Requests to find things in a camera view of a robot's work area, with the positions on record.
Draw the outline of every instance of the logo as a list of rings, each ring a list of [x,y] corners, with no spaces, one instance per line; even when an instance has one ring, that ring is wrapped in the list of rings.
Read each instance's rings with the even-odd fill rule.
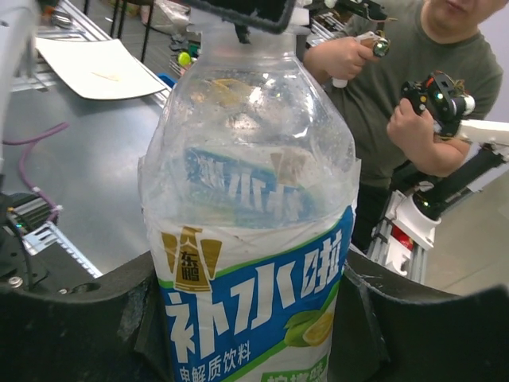
[[[200,228],[183,227],[180,238],[169,233],[161,234],[169,269],[175,275],[176,290],[190,293],[212,290],[210,282],[216,278],[223,244],[210,239],[198,243],[196,234],[201,232]]]

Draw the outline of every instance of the cable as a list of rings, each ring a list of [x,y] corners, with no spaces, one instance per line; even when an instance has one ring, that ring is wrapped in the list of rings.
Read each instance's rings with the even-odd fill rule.
[[[464,80],[453,80],[448,74],[445,74],[445,76],[453,83],[455,96],[462,96],[465,94]]]
[[[25,162],[29,156],[29,154],[32,152],[33,148],[43,139],[46,139],[48,137],[51,137],[52,135],[55,135],[56,133],[59,133],[69,127],[68,123],[61,123],[59,125],[56,125],[55,127],[52,127],[45,131],[44,133],[30,139],[25,139],[22,141],[9,141],[9,140],[3,140],[2,143],[7,146],[23,146],[28,145],[21,154],[21,158],[17,164],[17,171],[19,173],[19,176],[23,183],[36,195],[39,196],[43,201],[45,201],[49,207],[51,208],[51,214],[48,216],[48,219],[46,221],[54,221],[56,217],[58,216],[59,212],[62,209],[62,206],[57,205],[52,199],[46,195],[39,187],[37,187],[35,184],[33,184],[28,177],[26,176],[26,170],[25,170]]]
[[[32,269],[32,257],[29,254],[29,252],[26,250],[25,243],[23,243],[23,236],[21,236],[21,233],[17,229],[16,225],[10,220],[7,219],[6,222],[7,227],[13,232],[13,234],[16,236],[16,239],[21,246],[21,252],[23,253],[23,257],[25,258],[25,264],[26,264],[26,274],[27,274],[27,288],[28,290],[32,290],[33,288],[33,269]]]

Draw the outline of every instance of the man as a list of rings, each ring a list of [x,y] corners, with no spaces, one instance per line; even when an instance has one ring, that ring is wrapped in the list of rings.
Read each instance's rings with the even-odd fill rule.
[[[428,111],[416,115],[400,99],[408,80],[424,80],[441,70],[476,100],[469,118],[483,119],[499,94],[503,70],[479,24],[501,10],[507,0],[382,0],[397,21],[385,25],[390,52],[380,60],[354,36],[375,30],[375,23],[354,16],[342,37],[310,49],[304,65],[325,84],[331,77],[348,80],[346,88],[328,91],[356,141],[362,160],[356,226],[352,242],[366,251],[383,213],[394,169],[406,160],[429,175],[446,177],[463,163],[469,145],[441,141],[433,133]]]

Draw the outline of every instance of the blue label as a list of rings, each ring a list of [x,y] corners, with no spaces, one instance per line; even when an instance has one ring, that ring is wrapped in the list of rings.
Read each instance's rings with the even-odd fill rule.
[[[303,333],[336,296],[353,221],[348,208],[330,231],[299,248],[218,272],[210,291],[188,293],[161,281],[175,381],[241,379],[285,347],[309,346]],[[178,256],[191,263],[189,253]]]
[[[317,214],[312,196],[298,185],[282,184],[272,169],[201,149],[187,149],[185,155],[196,201],[231,209],[239,227],[300,223]]]

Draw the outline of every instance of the workbench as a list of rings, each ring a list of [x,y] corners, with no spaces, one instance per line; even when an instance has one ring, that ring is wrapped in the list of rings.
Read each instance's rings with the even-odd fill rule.
[[[75,28],[41,28],[40,37],[110,39],[73,4],[63,0],[61,5],[74,17]],[[5,139],[32,138],[59,123],[70,123],[67,130],[35,146],[26,171],[63,206],[60,230],[103,274],[149,248],[138,197],[138,159],[147,150],[168,95],[169,89],[142,99],[82,99],[42,60],[35,80],[15,80]],[[5,148],[7,194],[29,191],[17,174],[23,149]]]

